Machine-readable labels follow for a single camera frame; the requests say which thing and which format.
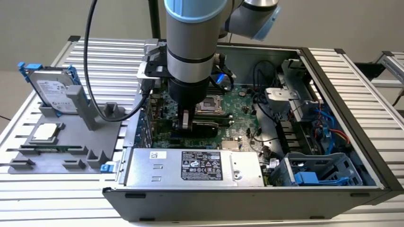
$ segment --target blue tab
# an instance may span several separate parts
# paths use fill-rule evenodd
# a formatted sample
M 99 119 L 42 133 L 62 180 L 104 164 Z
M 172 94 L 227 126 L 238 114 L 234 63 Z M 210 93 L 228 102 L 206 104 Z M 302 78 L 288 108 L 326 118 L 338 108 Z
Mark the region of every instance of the blue tab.
M 114 165 L 103 164 L 100 167 L 100 173 L 103 173 L 103 174 L 114 173 Z
M 318 175 L 315 172 L 299 172 L 295 174 L 298 184 L 319 184 Z
M 39 64 L 39 63 L 30 63 L 27 66 L 26 66 L 26 69 L 28 70 L 39 70 L 43 68 L 43 64 Z

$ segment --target red cable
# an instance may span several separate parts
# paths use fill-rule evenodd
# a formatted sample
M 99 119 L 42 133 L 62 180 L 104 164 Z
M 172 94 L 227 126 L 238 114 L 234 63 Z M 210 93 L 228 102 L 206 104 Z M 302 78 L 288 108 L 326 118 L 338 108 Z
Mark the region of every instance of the red cable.
M 330 129 L 330 131 L 335 131 L 335 132 L 340 133 L 347 138 L 347 143 L 350 143 L 350 138 L 343 131 L 340 131 L 338 129 Z

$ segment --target metal frame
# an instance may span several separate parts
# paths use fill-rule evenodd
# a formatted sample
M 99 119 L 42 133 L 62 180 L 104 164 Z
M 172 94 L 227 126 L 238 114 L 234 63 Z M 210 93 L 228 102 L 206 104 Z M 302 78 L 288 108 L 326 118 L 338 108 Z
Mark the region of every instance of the metal frame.
M 383 51 L 382 55 L 374 61 L 384 65 L 387 70 L 398 78 L 398 80 L 404 84 L 404 53 L 403 52 L 390 52 Z

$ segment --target capacitor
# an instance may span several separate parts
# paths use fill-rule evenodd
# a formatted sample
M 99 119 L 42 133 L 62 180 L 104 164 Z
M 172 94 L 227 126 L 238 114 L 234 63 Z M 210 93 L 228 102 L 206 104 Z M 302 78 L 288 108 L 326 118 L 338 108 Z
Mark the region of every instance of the capacitor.
M 247 95 L 246 91 L 240 91 L 240 92 L 239 92 L 239 96 L 240 96 L 240 97 L 246 97 L 246 95 Z

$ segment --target connector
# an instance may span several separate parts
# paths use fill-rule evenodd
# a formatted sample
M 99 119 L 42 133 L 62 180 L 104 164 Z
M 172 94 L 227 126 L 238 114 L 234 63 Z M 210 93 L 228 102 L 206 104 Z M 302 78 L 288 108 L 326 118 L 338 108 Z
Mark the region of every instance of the connector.
M 140 90 L 143 95 L 150 95 L 152 89 L 155 88 L 156 81 L 154 79 L 143 79 Z

